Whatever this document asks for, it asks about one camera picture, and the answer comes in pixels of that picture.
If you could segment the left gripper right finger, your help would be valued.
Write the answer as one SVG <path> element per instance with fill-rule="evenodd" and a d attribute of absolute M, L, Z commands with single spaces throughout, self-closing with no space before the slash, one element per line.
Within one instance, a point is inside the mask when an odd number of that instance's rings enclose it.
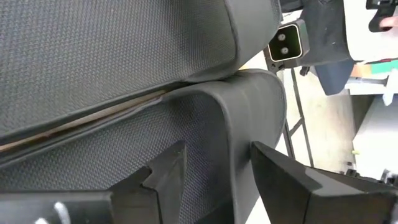
<path fill-rule="evenodd" d="M 252 142 L 250 152 L 271 223 L 397 223 L 395 186 L 305 166 L 258 141 Z"/>

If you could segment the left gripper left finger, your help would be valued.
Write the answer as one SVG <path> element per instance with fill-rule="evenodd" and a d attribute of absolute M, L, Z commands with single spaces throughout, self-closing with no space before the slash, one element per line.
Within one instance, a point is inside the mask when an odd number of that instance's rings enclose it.
<path fill-rule="evenodd" d="M 1 223 L 177 223 L 187 169 L 178 141 L 106 190 L 1 193 Z"/>

